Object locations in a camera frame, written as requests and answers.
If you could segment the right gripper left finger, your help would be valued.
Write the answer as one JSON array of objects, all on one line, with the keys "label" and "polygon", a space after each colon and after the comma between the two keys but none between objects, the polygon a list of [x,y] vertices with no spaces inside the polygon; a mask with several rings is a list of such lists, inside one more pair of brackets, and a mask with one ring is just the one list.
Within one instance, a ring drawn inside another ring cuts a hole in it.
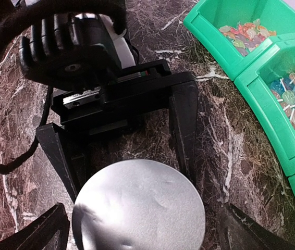
[{"label": "right gripper left finger", "polygon": [[56,203],[28,226],[0,241],[0,249],[66,249],[69,229],[65,207]]}]

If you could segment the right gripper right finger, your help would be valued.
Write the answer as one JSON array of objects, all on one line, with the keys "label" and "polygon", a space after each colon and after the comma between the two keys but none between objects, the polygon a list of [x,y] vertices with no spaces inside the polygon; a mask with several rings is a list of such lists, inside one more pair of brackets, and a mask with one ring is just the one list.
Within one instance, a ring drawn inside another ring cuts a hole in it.
[{"label": "right gripper right finger", "polygon": [[295,249],[232,203],[218,212],[218,235],[221,249]]}]

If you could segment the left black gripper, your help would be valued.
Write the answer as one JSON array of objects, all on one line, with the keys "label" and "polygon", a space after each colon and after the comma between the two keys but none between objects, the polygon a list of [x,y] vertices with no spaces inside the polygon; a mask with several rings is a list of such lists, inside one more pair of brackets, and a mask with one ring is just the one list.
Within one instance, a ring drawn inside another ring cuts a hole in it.
[{"label": "left black gripper", "polygon": [[73,202],[92,174],[88,145],[79,135],[135,126],[140,115],[169,109],[179,170],[196,184],[195,136],[198,87],[191,72],[173,74],[164,59],[126,68],[117,83],[74,95],[53,94],[51,109],[62,127],[49,123],[36,138]]}]

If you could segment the white jar lid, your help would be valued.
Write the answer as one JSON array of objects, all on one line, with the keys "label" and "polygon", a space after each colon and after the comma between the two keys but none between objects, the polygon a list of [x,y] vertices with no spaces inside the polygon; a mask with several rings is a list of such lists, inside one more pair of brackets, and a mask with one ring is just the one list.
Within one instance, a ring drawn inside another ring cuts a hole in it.
[{"label": "white jar lid", "polygon": [[101,169],[84,184],[71,223],[78,249],[200,249],[205,209],[178,170],[132,159]]}]

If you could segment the green three-compartment bin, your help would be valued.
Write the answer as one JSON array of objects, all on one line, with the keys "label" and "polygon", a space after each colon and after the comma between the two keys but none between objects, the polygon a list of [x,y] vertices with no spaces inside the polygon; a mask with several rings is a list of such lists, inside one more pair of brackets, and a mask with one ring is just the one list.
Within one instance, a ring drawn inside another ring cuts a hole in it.
[{"label": "green three-compartment bin", "polygon": [[[219,28],[260,18],[277,32],[243,57]],[[268,85],[295,72],[295,10],[284,1],[199,1],[184,19],[259,120],[295,196],[295,130]]]}]

